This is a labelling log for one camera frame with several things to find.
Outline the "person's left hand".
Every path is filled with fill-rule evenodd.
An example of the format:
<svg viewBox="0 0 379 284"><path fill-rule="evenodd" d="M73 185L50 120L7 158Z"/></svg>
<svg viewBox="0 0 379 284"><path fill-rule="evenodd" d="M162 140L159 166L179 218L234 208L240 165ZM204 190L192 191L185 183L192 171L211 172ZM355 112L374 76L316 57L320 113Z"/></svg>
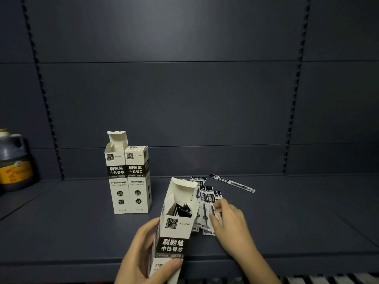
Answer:
<svg viewBox="0 0 379 284"><path fill-rule="evenodd" d="M136 232L123 258L114 284L165 284L166 281L149 281L147 276L148 250L152 246L159 218L142 225Z"/></svg>

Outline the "person's right hand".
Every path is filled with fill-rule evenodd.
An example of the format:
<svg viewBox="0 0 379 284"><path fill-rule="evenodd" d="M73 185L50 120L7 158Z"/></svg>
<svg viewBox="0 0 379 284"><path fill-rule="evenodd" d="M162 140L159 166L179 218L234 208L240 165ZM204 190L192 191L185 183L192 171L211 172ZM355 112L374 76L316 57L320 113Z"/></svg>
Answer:
<svg viewBox="0 0 379 284"><path fill-rule="evenodd" d="M226 199L217 200L214 206L218 212L227 215L227 236L217 237L224 250L235 258L244 250L257 249L242 211L229 204Z"/></svg>

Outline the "black white refill packet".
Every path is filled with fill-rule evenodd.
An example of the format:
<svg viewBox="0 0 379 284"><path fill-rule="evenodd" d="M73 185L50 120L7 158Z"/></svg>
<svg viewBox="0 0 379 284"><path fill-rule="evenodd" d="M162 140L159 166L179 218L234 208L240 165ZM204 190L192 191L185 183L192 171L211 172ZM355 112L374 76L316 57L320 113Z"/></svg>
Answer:
<svg viewBox="0 0 379 284"><path fill-rule="evenodd" d="M244 191L248 191L248 192L251 192L251 193L254 193L255 192L255 189L251 188L251 187L248 187L248 186L245 186L245 185L242 185L240 183L237 183L235 181L232 181L232 180L229 180L229 179L226 179L224 177L221 177L221 176L218 176L218 175L215 175L215 174L210 174L209 177L215 179L215 180L218 180L220 182L223 182L223 183L226 183L226 184L229 184L231 186L234 186L234 187L238 187L240 189L243 189Z"/></svg>
<svg viewBox="0 0 379 284"><path fill-rule="evenodd" d="M211 213L215 216L215 218L219 221L219 224L222 226L222 213L216 210L214 203L211 204Z"/></svg>

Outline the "white refill box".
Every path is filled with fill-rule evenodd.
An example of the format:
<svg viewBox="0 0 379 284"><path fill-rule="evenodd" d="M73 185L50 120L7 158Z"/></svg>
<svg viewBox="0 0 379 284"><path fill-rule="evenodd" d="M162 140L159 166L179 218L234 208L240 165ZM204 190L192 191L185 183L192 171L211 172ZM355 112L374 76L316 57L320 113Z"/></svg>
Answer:
<svg viewBox="0 0 379 284"><path fill-rule="evenodd" d="M151 249L149 268L154 258L183 259L191 236L197 211L198 201L192 200L197 183L185 179L171 178L159 218L156 236ZM172 216L174 206L187 204L192 211L192 217Z"/></svg>
<svg viewBox="0 0 379 284"><path fill-rule="evenodd" d="M125 149L131 213L147 214L152 204L148 146Z"/></svg>
<svg viewBox="0 0 379 284"><path fill-rule="evenodd" d="M125 149L129 146L125 131L108 131L104 151L114 214L130 214L130 195Z"/></svg>

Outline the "person's right forearm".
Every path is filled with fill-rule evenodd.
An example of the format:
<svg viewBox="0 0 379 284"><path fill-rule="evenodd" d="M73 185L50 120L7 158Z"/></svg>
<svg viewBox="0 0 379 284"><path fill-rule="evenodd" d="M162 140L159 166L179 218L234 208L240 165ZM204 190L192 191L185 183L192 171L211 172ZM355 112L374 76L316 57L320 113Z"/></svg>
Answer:
<svg viewBox="0 0 379 284"><path fill-rule="evenodd" d="M235 257L249 284L282 284L257 249L244 250Z"/></svg>

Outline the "pile of pen refill packets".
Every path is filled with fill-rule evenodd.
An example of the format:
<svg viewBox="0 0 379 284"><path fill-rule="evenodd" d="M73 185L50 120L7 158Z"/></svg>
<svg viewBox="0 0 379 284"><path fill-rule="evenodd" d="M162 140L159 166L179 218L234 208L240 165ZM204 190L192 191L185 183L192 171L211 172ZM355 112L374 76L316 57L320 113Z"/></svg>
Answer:
<svg viewBox="0 0 379 284"><path fill-rule="evenodd" d="M203 235L215 236L209 214L211 214L211 204L222 199L220 191L215 191L212 186L206 186L206 177L192 176L190 181L197 183L197 188L192 195L192 200L197 200L199 209L195 217L192 232L202 231Z"/></svg>

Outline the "black refills in box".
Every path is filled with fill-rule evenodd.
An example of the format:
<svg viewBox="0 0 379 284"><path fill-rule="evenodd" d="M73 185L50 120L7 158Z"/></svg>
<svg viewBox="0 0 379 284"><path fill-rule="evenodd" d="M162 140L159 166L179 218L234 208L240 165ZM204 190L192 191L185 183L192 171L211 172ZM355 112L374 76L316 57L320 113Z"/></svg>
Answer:
<svg viewBox="0 0 379 284"><path fill-rule="evenodd" d="M180 204L176 203L174 206L172 216L191 218L192 217L192 211L191 211L191 208L187 204L180 205Z"/></svg>

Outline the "closed white refill box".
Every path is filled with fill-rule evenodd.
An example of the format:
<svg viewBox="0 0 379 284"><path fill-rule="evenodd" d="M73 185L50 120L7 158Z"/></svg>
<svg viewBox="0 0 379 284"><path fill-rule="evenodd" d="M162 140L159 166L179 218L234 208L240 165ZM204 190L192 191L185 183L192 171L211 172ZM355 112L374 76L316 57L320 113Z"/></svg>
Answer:
<svg viewBox="0 0 379 284"><path fill-rule="evenodd" d="M148 146L125 149L131 213L147 214L152 204Z"/></svg>

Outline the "striped shelf edge strip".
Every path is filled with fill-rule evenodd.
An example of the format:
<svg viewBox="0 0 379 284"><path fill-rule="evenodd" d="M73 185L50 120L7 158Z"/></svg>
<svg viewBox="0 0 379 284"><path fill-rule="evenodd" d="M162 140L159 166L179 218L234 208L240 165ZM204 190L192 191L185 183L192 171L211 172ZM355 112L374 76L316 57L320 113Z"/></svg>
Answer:
<svg viewBox="0 0 379 284"><path fill-rule="evenodd" d="M379 272L295 275L279 279L282 284L379 284Z"/></svg>

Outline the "slotted shelf upright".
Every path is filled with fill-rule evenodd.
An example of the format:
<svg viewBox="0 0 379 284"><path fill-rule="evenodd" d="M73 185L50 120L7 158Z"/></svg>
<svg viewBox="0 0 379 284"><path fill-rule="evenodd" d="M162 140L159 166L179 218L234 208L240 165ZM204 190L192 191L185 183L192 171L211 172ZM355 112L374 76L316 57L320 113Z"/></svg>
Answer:
<svg viewBox="0 0 379 284"><path fill-rule="evenodd" d="M54 151L55 151L55 159L57 160L58 169L59 169L59 180L63 181L64 180L64 170L63 170L61 158L59 155L56 132L55 132L54 123L53 123L52 115L51 115L50 108L49 108L47 93L45 90L43 76L42 76L42 72L41 72L41 67L40 67L41 62L39 60L39 57L37 56L36 44L34 42L30 18L29 18L27 6L26 6L26 0L20 0L20 1L21 1L21 5L22 5L23 16L25 19L26 28L28 31L28 38L30 41L31 49L32 49L35 68L36 68L37 75L38 75L39 86L40 86L40 90L41 90L41 94L42 94L42 98L43 98L43 102L44 102L44 106L45 106L45 111L47 114L47 119L48 119L48 123L49 123L49 127L50 127L50 134L51 134L52 140L53 140L53 147L54 147Z"/></svg>
<svg viewBox="0 0 379 284"><path fill-rule="evenodd" d="M300 38L297 60L296 60L295 78L293 81L293 89L291 91L290 114L289 114L288 125L287 125L285 152L283 155L283 163L282 163L282 175L284 176L287 175L288 157L290 154L290 146L291 146L291 135L292 135L293 122L294 122L294 117L295 117L295 110L296 110L297 92L298 92L299 82L300 82L300 77L301 77L301 66L302 66L302 60L304 58L304 50L305 50L305 45L306 45L306 36L307 36L307 27L308 27L308 22L309 22L310 8L311 8L311 0L306 0L304 13L302 15L301 38Z"/></svg>

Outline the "dark bottle with yellow label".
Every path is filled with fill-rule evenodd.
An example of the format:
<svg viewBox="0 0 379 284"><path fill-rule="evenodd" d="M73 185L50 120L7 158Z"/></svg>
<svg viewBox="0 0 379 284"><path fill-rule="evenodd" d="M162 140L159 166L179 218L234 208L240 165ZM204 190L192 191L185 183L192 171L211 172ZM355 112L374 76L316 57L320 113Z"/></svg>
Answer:
<svg viewBox="0 0 379 284"><path fill-rule="evenodd" d="M35 174L23 136L0 129L0 191L14 192L34 183Z"/></svg>

